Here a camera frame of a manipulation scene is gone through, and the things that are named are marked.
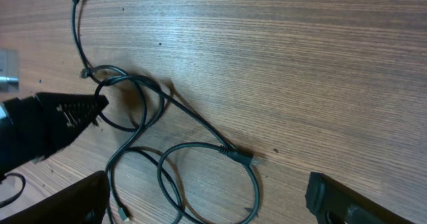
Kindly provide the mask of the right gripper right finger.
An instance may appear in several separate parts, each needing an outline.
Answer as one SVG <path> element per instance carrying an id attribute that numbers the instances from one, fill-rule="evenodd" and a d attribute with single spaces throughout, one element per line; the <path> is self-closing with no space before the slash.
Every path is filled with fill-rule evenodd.
<path id="1" fill-rule="evenodd" d="M 323 173 L 310 173 L 305 198 L 319 224 L 413 224 Z"/>

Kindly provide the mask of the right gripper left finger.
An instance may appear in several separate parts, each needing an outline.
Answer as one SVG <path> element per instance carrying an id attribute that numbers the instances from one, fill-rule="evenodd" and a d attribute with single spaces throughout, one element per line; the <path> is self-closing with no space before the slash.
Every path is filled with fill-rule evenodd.
<path id="1" fill-rule="evenodd" d="M 1 224 L 101 224 L 109 194 L 106 172 L 97 171 Z"/>

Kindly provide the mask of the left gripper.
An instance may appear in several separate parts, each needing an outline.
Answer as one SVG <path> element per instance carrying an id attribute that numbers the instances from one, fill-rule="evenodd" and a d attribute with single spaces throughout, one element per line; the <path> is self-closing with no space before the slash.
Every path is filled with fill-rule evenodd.
<path id="1" fill-rule="evenodd" d="M 1 175 L 42 156 L 42 152 L 50 157 L 68 147 L 108 104 L 104 95 L 63 93 L 38 93 L 35 98 L 1 102 Z"/>

